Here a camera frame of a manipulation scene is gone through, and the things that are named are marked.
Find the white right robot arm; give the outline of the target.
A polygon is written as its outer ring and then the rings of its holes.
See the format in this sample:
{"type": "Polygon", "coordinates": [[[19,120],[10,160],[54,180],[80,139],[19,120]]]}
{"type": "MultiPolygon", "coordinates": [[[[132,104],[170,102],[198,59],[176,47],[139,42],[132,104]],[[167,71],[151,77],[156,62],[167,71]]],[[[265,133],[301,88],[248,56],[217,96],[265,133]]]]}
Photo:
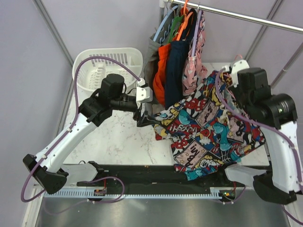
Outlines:
{"type": "Polygon", "coordinates": [[[261,68],[231,71],[232,93],[249,115],[241,120],[260,127],[271,161],[270,171],[233,164],[217,174],[228,186],[233,181],[253,188],[264,201],[287,205],[303,191],[303,168],[297,146],[297,112],[287,94],[273,95],[267,73],[261,68]]]}

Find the comic print shorts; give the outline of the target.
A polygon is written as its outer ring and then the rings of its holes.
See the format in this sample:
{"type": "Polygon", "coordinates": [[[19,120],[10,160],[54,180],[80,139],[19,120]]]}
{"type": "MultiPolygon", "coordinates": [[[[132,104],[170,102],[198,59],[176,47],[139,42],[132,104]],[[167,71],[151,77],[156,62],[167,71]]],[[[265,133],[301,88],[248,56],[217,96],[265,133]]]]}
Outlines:
{"type": "Polygon", "coordinates": [[[216,94],[216,76],[222,97],[240,113],[227,91],[230,76],[214,70],[188,97],[147,117],[156,140],[171,140],[174,169],[189,181],[236,163],[266,141],[258,126],[239,119],[222,104],[216,94]]]}

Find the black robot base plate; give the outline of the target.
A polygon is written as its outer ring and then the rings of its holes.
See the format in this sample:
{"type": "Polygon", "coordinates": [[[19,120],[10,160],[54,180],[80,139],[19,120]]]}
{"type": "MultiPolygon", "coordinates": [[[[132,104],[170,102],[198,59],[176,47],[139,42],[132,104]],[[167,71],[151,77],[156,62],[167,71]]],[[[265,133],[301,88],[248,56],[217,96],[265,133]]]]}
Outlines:
{"type": "Polygon", "coordinates": [[[211,188],[233,189],[223,172],[189,181],[184,173],[176,172],[173,166],[101,165],[95,179],[114,176],[122,180],[128,193],[206,193],[211,188]]]}

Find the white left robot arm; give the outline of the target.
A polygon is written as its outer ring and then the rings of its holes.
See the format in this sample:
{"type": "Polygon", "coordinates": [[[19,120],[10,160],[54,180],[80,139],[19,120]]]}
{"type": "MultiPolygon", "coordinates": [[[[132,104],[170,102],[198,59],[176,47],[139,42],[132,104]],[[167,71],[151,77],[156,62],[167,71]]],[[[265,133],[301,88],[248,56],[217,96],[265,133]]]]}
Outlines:
{"type": "Polygon", "coordinates": [[[66,184],[90,182],[99,186],[104,181],[102,168],[94,161],[86,164],[64,164],[77,145],[106,119],[114,110],[131,112],[139,127],[151,124],[143,104],[152,101],[151,88],[144,79],[138,82],[134,96],[123,93],[124,77],[109,74],[100,88],[85,99],[78,108],[76,119],[44,150],[26,155],[23,163],[48,194],[57,193],[66,184]]]}

